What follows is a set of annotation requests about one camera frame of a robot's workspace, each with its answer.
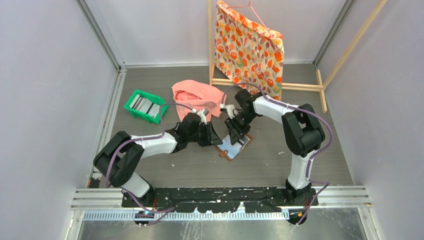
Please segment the grey credit card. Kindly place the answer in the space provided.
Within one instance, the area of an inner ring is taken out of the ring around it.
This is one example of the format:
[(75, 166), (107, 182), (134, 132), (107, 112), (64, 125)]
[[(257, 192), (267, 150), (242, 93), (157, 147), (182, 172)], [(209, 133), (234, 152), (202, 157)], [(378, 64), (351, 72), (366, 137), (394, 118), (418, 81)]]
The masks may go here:
[(240, 138), (234, 144), (234, 146), (242, 150), (250, 141), (251, 141), (251, 138), (249, 136), (245, 135), (242, 138)]

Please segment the brown leather card holder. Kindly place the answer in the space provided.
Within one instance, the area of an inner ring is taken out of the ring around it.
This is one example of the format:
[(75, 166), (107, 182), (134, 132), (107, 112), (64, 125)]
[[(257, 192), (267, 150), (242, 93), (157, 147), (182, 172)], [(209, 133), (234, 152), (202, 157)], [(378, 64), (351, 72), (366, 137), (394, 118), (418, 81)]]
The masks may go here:
[(222, 140), (222, 142), (223, 143), (221, 145), (216, 145), (215, 148), (217, 149), (219, 156), (221, 158), (225, 158), (229, 162), (231, 162), (250, 143), (249, 142), (243, 149), (239, 149), (235, 145), (231, 145), (229, 134)]

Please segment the green card tray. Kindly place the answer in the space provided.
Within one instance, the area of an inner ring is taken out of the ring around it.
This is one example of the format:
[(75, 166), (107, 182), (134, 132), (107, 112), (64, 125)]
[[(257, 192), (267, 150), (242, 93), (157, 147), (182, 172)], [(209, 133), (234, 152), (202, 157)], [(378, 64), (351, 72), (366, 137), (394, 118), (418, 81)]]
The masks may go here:
[(161, 117), (168, 109), (166, 102), (157, 95), (136, 89), (124, 105), (124, 109), (134, 118), (140, 118), (148, 123), (160, 124)]

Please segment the stack of cards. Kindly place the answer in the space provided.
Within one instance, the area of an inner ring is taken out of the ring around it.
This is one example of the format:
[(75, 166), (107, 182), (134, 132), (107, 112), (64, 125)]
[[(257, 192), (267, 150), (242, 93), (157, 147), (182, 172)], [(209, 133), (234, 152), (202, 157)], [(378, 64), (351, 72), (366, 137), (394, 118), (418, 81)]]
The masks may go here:
[(140, 94), (136, 94), (128, 107), (136, 118), (155, 119), (159, 113), (160, 105)]

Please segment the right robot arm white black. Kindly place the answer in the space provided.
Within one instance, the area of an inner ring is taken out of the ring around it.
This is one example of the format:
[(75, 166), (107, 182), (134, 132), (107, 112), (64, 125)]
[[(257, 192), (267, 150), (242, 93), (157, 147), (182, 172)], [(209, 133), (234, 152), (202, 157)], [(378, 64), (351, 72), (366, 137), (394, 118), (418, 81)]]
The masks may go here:
[(325, 140), (318, 115), (309, 104), (289, 105), (259, 93), (242, 89), (235, 95), (240, 105), (221, 103), (220, 110), (228, 114), (225, 124), (229, 141), (234, 145), (250, 131), (256, 117), (268, 117), (283, 127), (285, 143), (292, 154), (290, 173), (285, 181), (284, 196), (291, 205), (299, 205), (311, 191), (310, 173), (315, 155)]

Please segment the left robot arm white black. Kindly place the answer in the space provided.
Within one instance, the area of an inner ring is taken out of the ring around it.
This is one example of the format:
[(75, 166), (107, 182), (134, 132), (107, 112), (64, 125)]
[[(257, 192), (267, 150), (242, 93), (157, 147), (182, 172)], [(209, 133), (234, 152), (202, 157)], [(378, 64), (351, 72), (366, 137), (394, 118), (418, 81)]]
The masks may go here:
[(95, 156), (93, 166), (107, 178), (110, 185), (130, 192), (136, 203), (148, 207), (154, 199), (151, 192), (153, 187), (135, 172), (141, 159), (177, 153), (189, 143), (209, 147), (222, 142), (203, 113), (190, 112), (163, 134), (131, 136), (119, 131)]

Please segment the pink cloth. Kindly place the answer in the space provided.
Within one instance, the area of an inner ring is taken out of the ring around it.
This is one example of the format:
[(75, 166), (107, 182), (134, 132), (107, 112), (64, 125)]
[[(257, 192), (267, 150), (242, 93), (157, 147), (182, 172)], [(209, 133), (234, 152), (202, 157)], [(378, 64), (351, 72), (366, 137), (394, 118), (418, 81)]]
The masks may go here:
[(182, 120), (189, 109), (185, 106), (197, 111), (202, 109), (208, 110), (206, 120), (211, 121), (212, 117), (218, 118), (221, 115), (220, 104), (226, 100), (224, 92), (218, 88), (201, 83), (195, 80), (187, 79), (175, 83), (172, 87), (173, 100), (179, 105), (176, 106), (177, 114)]

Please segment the floral fabric bag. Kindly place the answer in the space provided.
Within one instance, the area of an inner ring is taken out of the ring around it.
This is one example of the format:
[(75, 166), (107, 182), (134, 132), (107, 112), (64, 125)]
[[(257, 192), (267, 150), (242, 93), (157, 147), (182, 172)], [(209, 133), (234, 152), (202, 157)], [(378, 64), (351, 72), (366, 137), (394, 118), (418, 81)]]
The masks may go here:
[(224, 1), (216, 3), (214, 65), (251, 94), (282, 98), (283, 35), (252, 21)]

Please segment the pink hanger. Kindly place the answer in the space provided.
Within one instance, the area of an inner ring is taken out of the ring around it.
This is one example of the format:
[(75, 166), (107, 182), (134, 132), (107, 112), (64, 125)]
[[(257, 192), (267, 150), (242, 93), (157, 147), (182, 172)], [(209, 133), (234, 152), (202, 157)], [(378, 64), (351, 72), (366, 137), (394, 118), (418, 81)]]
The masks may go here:
[(251, 11), (254, 13), (254, 15), (256, 16), (256, 18), (260, 21), (260, 23), (263, 25), (263, 27), (269, 31), (269, 28), (265, 25), (265, 23), (263, 22), (263, 20), (259, 17), (257, 11), (255, 10), (255, 8), (252, 5), (252, 0), (249, 0), (247, 4), (244, 5), (231, 5), (229, 6), (230, 8), (250, 8)]

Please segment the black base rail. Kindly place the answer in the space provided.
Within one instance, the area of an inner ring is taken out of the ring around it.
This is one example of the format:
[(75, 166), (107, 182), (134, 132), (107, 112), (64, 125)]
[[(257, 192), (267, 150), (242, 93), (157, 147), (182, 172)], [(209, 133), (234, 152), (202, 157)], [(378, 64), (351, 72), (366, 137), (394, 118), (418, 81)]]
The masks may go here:
[(122, 207), (136, 208), (143, 205), (158, 211), (173, 208), (176, 213), (212, 212), (276, 213), (283, 207), (304, 209), (311, 203), (316, 190), (303, 190), (299, 196), (284, 187), (157, 187), (142, 197), (124, 193)]

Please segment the wooden rack frame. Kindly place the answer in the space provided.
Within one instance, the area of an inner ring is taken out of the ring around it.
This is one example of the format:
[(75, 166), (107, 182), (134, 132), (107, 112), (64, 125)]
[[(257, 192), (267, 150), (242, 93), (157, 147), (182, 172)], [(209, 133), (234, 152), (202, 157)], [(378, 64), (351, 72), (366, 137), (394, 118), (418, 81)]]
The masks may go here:
[[(372, 9), (368, 17), (365, 19), (365, 21), (361, 25), (360, 29), (357, 31), (353, 39), (350, 41), (343, 55), (339, 58), (339, 60), (335, 64), (329, 76), (325, 80), (322, 80), (321, 72), (318, 69), (318, 64), (320, 63), (320, 61), (323, 59), (324, 55), (326, 54), (326, 51), (328, 50), (328, 47), (331, 44), (332, 40), (334, 39), (335, 35), (337, 34), (338, 30), (340, 29), (344, 21), (347, 19), (349, 12), (351, 11), (355, 2), (356, 2), (355, 0), (346, 0), (344, 2), (339, 14), (336, 17), (334, 24), (332, 25), (329, 33), (327, 34), (324, 40), (324, 43), (320, 47), (320, 50), (318, 51), (318, 54), (315, 60), (313, 61), (313, 65), (315, 66), (317, 84), (313, 85), (313, 84), (287, 83), (287, 82), (284, 82), (281, 84), (281, 88), (283, 90), (319, 93), (321, 109), (323, 113), (326, 113), (328, 111), (325, 90), (327, 89), (331, 81), (334, 79), (334, 77), (337, 75), (339, 70), (342, 68), (342, 66), (344, 65), (346, 60), (349, 58), (349, 56), (351, 55), (351, 53), (353, 52), (357, 44), (360, 42), (364, 34), (367, 32), (368, 28), (371, 26), (373, 21), (376, 19), (380, 11), (384, 8), (384, 6), (387, 3), (386, 0), (379, 0), (377, 2), (375, 7)], [(217, 85), (217, 86), (231, 86), (233, 85), (232, 80), (214, 77), (215, 35), (213, 33), (213, 28), (212, 28), (213, 14), (212, 14), (212, 2), (210, 0), (207, 2), (207, 20), (208, 20), (207, 33), (208, 33), (209, 84)]]

